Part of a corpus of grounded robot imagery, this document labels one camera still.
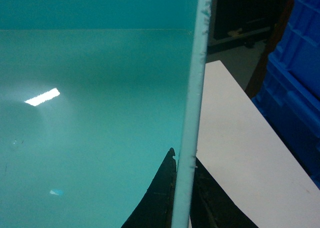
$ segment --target dark floor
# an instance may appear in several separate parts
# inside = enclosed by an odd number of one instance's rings
[[[241,88],[245,90],[265,46],[266,44],[262,40],[256,42],[253,48],[246,48],[243,45],[209,54],[206,62],[222,61]]]

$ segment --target black object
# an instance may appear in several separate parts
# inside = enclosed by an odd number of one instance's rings
[[[192,228],[258,228],[196,159],[190,218]]]
[[[175,150],[170,148],[149,188],[122,228],[170,228],[177,177]]]

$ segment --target blue plastic crate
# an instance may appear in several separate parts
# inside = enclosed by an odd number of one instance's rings
[[[263,86],[252,99],[315,183],[320,182],[320,101],[269,57]]]
[[[320,0],[295,0],[282,40],[271,54],[313,95],[320,97]]]

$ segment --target teal surface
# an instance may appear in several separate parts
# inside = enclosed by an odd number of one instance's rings
[[[1,228],[120,227],[171,147],[187,227],[210,4],[0,0]]]
[[[189,29],[197,0],[0,0],[0,29]]]
[[[2,227],[120,227],[180,152],[192,42],[184,30],[1,31]]]

